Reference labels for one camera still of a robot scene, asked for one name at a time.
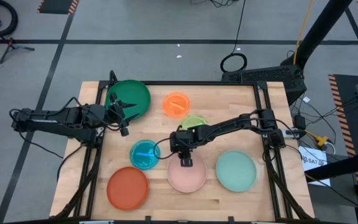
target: pink plate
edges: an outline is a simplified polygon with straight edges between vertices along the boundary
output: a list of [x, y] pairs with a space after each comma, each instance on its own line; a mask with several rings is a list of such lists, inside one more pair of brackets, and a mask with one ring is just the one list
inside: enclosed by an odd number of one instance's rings
[[181, 167], [180, 159], [174, 155], [167, 168], [168, 181], [172, 187], [183, 193], [191, 193], [200, 189], [206, 180], [207, 168], [200, 156], [191, 153], [193, 167]]

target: dark green plate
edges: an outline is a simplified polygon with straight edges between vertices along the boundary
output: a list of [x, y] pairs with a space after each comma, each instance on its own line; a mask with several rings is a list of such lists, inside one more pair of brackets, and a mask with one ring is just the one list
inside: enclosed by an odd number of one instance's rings
[[106, 101], [104, 105], [108, 109], [110, 105], [110, 94], [115, 92], [118, 100], [124, 103], [134, 103], [136, 106], [124, 109], [124, 118], [129, 118], [135, 114], [139, 114], [135, 117], [139, 118], [146, 113], [150, 106], [150, 92], [149, 89], [141, 82], [136, 80], [124, 80], [113, 85], [107, 92]]

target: light green plate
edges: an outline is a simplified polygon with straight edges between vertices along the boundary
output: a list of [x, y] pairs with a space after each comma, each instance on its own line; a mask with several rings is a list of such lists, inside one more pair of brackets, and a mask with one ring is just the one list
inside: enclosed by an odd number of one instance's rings
[[216, 163], [216, 175], [220, 183], [233, 192], [250, 189], [256, 181], [254, 161], [242, 151], [227, 151]]
[[182, 130], [187, 130], [190, 127], [207, 124], [206, 119], [201, 115], [189, 115], [181, 122]]

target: red plate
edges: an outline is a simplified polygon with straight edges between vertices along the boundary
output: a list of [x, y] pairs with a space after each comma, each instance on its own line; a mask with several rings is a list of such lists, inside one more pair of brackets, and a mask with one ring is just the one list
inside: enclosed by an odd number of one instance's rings
[[124, 211], [135, 210], [149, 194], [149, 181], [140, 169], [124, 167], [113, 173], [106, 190], [114, 207]]

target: metal stand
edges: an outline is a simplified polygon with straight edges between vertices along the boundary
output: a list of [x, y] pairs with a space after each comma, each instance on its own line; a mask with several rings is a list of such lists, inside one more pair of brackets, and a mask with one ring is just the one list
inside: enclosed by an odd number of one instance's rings
[[17, 45], [14, 43], [14, 39], [11, 37], [9, 40], [7, 40], [5, 37], [0, 36], [0, 38], [2, 38], [2, 40], [5, 40], [7, 43], [7, 47], [6, 50], [4, 52], [4, 54], [2, 55], [1, 59], [0, 59], [0, 64], [4, 63], [5, 61], [5, 57], [9, 52], [12, 52], [13, 50], [16, 49], [25, 49], [25, 50], [31, 50], [31, 51], [35, 51], [34, 48], [32, 47], [25, 47], [25, 46], [21, 46], [21, 45]]
[[[338, 162], [333, 162], [325, 166], [317, 167], [305, 171], [305, 174], [311, 176], [316, 180], [324, 180], [330, 177], [336, 177], [343, 174], [352, 174], [358, 171], [358, 155], [344, 159]], [[306, 176], [307, 182], [314, 180]]]
[[[329, 0], [320, 16], [314, 22], [306, 37], [298, 47], [296, 64], [304, 69], [306, 62], [315, 48], [333, 28], [336, 21], [342, 16], [352, 0]], [[294, 55], [285, 59], [281, 65], [292, 65]]]

